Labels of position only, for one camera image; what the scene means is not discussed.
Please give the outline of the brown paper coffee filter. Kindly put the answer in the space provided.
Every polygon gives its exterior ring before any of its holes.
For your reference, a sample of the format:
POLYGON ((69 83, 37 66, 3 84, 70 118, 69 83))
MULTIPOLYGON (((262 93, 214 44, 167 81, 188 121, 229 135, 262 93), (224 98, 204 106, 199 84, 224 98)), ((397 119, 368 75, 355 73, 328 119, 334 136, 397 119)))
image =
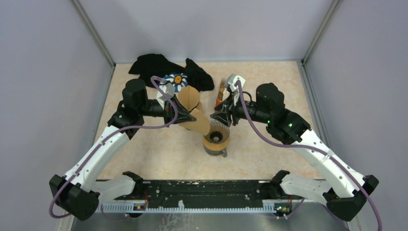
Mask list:
POLYGON ((183 88, 177 95, 179 102, 185 107, 188 111, 197 109, 200 112, 203 111, 203 105, 201 103, 201 95, 199 91, 191 86, 183 88))

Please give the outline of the orange coffee filter box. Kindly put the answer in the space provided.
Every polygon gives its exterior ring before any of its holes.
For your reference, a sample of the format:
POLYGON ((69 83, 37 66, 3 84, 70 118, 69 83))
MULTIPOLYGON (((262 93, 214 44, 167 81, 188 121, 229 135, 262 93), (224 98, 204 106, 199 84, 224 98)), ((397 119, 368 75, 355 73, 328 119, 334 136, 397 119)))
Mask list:
POLYGON ((220 84, 218 86, 217 98, 215 106, 220 105, 225 99, 227 99, 230 95, 230 92, 225 87, 227 80, 225 78, 221 79, 220 84))

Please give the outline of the smoky glass pitcher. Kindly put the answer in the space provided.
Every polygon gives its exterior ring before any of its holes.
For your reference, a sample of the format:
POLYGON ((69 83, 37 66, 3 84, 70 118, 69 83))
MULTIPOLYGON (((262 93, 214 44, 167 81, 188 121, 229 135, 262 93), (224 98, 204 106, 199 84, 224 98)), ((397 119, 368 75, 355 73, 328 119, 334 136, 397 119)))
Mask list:
POLYGON ((213 150, 206 150, 206 153, 211 155, 211 156, 222 156, 222 157, 227 157, 228 153, 227 151, 224 150, 220 150, 220 151, 213 151, 213 150))

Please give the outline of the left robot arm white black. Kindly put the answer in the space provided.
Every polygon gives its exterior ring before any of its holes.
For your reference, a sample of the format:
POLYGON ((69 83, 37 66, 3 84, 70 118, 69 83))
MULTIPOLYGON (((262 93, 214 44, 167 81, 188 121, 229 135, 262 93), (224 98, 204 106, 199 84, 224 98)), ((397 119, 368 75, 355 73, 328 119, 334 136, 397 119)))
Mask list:
POLYGON ((128 81, 122 91, 123 99, 99 139, 69 171, 50 179, 51 205, 85 221, 100 205, 118 197, 141 198, 143 179, 137 174, 125 172, 107 181, 98 181, 98 176, 114 155, 145 127, 145 116, 162 117, 164 127, 179 124, 201 135, 209 134, 211 123, 208 117, 198 109, 189 110, 183 106, 173 89, 167 85, 166 90, 159 90, 157 99, 150 100, 143 80, 128 81))

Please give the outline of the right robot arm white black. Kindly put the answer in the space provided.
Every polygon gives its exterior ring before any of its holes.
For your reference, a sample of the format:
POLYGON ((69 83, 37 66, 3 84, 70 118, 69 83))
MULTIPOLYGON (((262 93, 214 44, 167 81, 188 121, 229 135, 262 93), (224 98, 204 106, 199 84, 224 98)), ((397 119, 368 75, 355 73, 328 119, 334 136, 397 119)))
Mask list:
POLYGON ((230 125, 246 119, 266 124, 271 135, 269 144, 287 148, 301 155, 322 176, 319 180, 300 177, 281 170, 271 180, 271 193, 276 198, 300 196, 316 201, 343 221, 351 221, 366 203, 373 204, 370 194, 378 186, 373 175, 353 170, 331 150, 297 113, 285 107, 284 94, 273 83, 256 88, 255 101, 246 101, 243 84, 227 84, 230 93, 225 100, 230 125))

